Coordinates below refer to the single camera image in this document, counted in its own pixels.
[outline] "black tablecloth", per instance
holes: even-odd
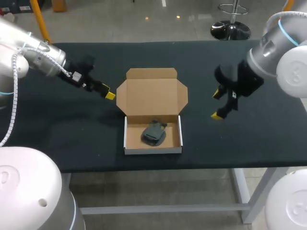
[[[176,68],[189,89],[189,104],[181,112],[183,153],[125,156],[124,114],[115,101],[33,70],[20,80],[17,118],[6,146],[38,149],[63,172],[307,165],[306,111],[276,80],[240,98],[239,111],[225,121],[210,118],[226,100],[212,98],[215,67],[237,64],[256,43],[57,44],[69,58],[94,56],[92,77],[114,92],[129,68]],[[1,136],[10,112],[0,111]]]

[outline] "chrome stool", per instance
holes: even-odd
[[[232,6],[232,12],[223,10],[225,6]],[[236,22],[237,15],[248,13],[248,9],[239,5],[239,0],[234,0],[233,4],[220,4],[218,9],[231,14],[231,20],[220,21],[211,27],[211,35],[218,40],[247,40],[251,32],[250,29],[243,23]]]

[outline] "table frame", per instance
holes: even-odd
[[[154,213],[154,212],[204,212],[204,211],[240,211],[243,224],[251,224],[265,205],[266,198],[274,184],[285,176],[289,167],[268,168],[256,187],[249,195],[243,169],[231,169],[238,203],[236,204],[193,204],[193,205],[151,205],[123,207],[82,207],[83,215]],[[69,185],[71,173],[63,174]]]

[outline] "brown cardboard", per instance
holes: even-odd
[[[188,103],[188,89],[177,80],[174,68],[130,69],[117,88],[117,106],[127,115],[126,148],[168,149],[181,147],[178,114]],[[166,138],[157,147],[141,141],[154,119],[166,122]]]

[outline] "box flap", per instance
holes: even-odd
[[[178,92],[178,114],[188,103],[188,88],[177,81],[177,92]]]
[[[117,89],[117,106],[127,116],[178,115],[188,103],[188,89],[173,68],[130,69]]]
[[[139,68],[129,69],[127,79],[176,79],[177,71],[174,68]]]
[[[116,95],[119,97],[116,98],[116,105],[124,113],[127,111],[127,81],[124,81],[116,90]]]

